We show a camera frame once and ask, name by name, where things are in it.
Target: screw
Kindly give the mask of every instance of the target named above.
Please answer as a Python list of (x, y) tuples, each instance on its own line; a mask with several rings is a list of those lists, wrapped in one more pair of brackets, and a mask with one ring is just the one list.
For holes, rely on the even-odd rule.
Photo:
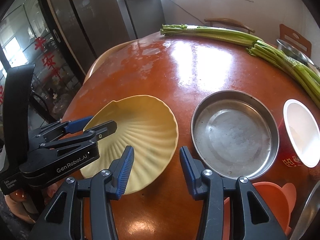
[(69, 178), (66, 179), (66, 182), (68, 184), (74, 183), (75, 182), (75, 178), (74, 177), (69, 177)]
[(212, 170), (204, 170), (203, 174), (206, 176), (211, 176), (212, 175)]
[(109, 170), (102, 170), (100, 173), (102, 176), (108, 176), (110, 174), (110, 171)]
[(242, 182), (242, 183), (247, 183), (248, 182), (248, 178), (247, 177), (244, 177), (244, 176), (241, 176), (239, 178), (239, 180)]

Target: logo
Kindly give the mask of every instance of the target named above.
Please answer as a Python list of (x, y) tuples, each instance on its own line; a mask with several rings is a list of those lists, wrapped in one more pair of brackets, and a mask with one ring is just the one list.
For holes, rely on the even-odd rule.
[(70, 167), (72, 167), (73, 165), (79, 163), (79, 162), (82, 162), (83, 160), (85, 160), (87, 158), (87, 155), (83, 155), (82, 158), (79, 157), (78, 159), (76, 159), (75, 161), (72, 161), (72, 162), (69, 162), (67, 163), (66, 165), (64, 165), (63, 167), (61, 168), (57, 168), (57, 172), (62, 172)]

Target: table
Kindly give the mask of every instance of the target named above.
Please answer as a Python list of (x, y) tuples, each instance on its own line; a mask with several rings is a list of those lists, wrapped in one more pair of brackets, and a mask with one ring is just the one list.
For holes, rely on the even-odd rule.
[[(120, 240), (193, 240), (196, 237), (202, 201), (188, 194), (179, 161), (179, 149), (192, 144), (190, 122), (197, 104), (219, 90), (240, 90), (259, 99), (277, 124), (286, 100), (305, 104), (320, 122), (320, 111), (306, 92), (289, 76), (244, 47), (204, 38), (163, 37), (159, 33), (135, 41), (111, 55), (79, 90), (63, 121), (95, 115), (112, 100), (148, 94), (164, 101), (179, 126), (177, 150), (164, 172), (145, 189), (112, 202)], [(81, 178), (80, 172), (74, 174)], [(292, 182), (297, 203), (290, 226), (294, 228), (306, 197), (316, 183), (304, 166), (286, 167), (276, 161), (257, 181), (281, 187)], [(89, 201), (85, 201), (85, 235), (90, 236)]]

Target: yellow plate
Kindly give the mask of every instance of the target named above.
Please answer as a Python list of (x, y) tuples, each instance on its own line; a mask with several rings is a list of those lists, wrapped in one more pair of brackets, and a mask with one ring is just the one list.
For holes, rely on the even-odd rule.
[(124, 148), (134, 148), (134, 163), (125, 194), (152, 183), (169, 164), (177, 148), (178, 124), (171, 109), (158, 98), (139, 95), (111, 101), (86, 125), (84, 130), (114, 120), (117, 130), (98, 141), (100, 158), (80, 171), (90, 178), (109, 168)]

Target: chair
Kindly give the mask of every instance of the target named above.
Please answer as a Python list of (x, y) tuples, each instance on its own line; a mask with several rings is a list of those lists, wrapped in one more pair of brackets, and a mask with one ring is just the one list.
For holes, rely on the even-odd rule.
[(102, 63), (105, 62), (107, 57), (109, 57), (113, 53), (118, 52), (119, 50), (133, 43), (134, 41), (127, 41), (125, 43), (121, 43), (119, 45), (112, 47), (111, 49), (108, 49), (106, 52), (102, 53), (100, 57), (98, 57), (96, 61), (92, 64), (91, 68), (89, 69), (87, 75), (84, 78), (83, 83), (85, 83), (91, 77), (91, 75), (102, 65)]
[(210, 22), (210, 26), (213, 27), (213, 23), (221, 23), (228, 26), (238, 27), (242, 29), (246, 29), (248, 33), (252, 32), (255, 33), (256, 31), (246, 25), (244, 25), (242, 22), (238, 22), (233, 19), (229, 18), (206, 18), (204, 19), (205, 22)]
[(312, 47), (311, 42), (308, 41), (305, 37), (303, 37), (300, 33), (287, 27), (284, 24), (280, 24), (280, 39), (291, 44), (292, 46), (294, 46), (296, 49), (303, 52), (308, 57), (311, 57), (311, 47)]

